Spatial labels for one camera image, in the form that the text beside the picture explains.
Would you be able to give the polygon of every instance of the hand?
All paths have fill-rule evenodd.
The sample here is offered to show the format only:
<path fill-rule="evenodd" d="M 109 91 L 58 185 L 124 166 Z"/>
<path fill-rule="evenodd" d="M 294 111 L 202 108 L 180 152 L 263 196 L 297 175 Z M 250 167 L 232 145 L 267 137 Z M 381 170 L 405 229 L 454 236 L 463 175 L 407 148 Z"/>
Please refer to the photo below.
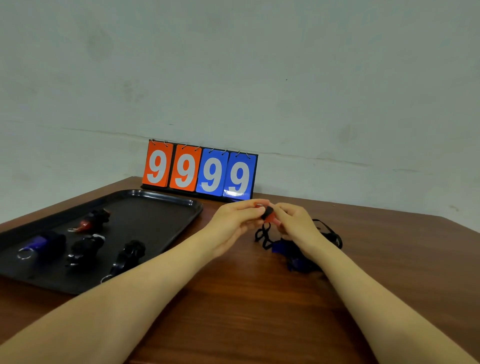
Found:
<path fill-rule="evenodd" d="M 310 257 L 315 244 L 325 238 L 318 231 L 308 212 L 303 207 L 285 203 L 270 206 L 281 222 L 281 225 L 276 224 L 278 231 L 282 235 L 287 234 L 304 254 Z"/>
<path fill-rule="evenodd" d="M 211 245 L 213 258 L 222 255 L 237 241 L 237 239 L 250 229 L 255 229 L 263 224 L 260 216 L 265 212 L 265 207 L 270 201 L 265 199 L 233 202 L 221 206 L 210 222 L 199 233 Z"/>

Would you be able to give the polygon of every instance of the metal ring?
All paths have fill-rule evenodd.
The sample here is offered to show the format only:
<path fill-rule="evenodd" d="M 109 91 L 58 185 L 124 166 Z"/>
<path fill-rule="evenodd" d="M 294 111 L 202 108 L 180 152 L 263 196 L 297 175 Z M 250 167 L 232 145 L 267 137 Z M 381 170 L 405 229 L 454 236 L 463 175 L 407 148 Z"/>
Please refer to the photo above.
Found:
<path fill-rule="evenodd" d="M 33 250 L 32 248 L 22 248 L 18 251 L 18 254 L 17 254 L 17 258 L 18 259 L 21 259 L 21 260 L 25 260 L 25 259 L 29 259 L 32 257 L 33 253 L 34 253 L 35 250 Z M 20 256 L 20 252 L 30 252 L 30 255 L 29 256 L 25 256 L 25 257 L 21 257 Z"/>
<path fill-rule="evenodd" d="M 101 280 L 100 280 L 100 284 L 102 284 L 103 282 L 106 282 L 107 280 L 113 278 L 113 275 L 109 274 L 108 276 L 104 276 Z"/>

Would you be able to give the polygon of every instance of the blue card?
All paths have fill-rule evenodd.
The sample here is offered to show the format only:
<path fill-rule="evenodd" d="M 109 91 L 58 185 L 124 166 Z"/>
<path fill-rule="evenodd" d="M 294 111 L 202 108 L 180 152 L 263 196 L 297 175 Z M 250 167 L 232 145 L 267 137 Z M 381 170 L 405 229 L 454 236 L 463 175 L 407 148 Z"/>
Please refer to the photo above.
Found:
<path fill-rule="evenodd" d="M 196 192 L 221 196 L 229 152 L 204 148 L 200 168 L 198 169 L 198 183 Z"/>
<path fill-rule="evenodd" d="M 256 167 L 256 155 L 231 152 L 228 159 L 223 196 L 238 200 L 250 199 Z"/>

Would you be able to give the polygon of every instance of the wooden table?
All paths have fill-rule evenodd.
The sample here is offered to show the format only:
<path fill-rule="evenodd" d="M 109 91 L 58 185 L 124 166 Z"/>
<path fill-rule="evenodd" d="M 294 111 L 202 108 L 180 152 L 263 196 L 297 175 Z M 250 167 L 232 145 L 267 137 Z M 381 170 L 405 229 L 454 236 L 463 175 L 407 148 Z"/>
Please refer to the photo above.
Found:
<path fill-rule="evenodd" d="M 0 231 L 122 189 L 130 177 L 0 225 Z M 480 234 L 444 218 L 257 194 L 304 206 L 343 239 L 368 274 L 480 360 Z M 179 241 L 210 220 L 218 202 Z M 71 296 L 0 278 L 0 342 Z M 281 256 L 243 236 L 173 299 L 131 363 L 375 363 L 322 275 L 287 271 Z"/>

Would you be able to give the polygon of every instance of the white wall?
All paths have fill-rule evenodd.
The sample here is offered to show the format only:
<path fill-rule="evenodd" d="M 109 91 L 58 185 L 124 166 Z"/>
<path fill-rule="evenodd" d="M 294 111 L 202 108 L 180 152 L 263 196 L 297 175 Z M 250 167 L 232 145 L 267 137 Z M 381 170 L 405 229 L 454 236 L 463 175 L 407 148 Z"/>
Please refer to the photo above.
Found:
<path fill-rule="evenodd" d="M 141 175 L 154 137 L 255 190 L 480 230 L 478 0 L 3 0 L 0 220 Z"/>

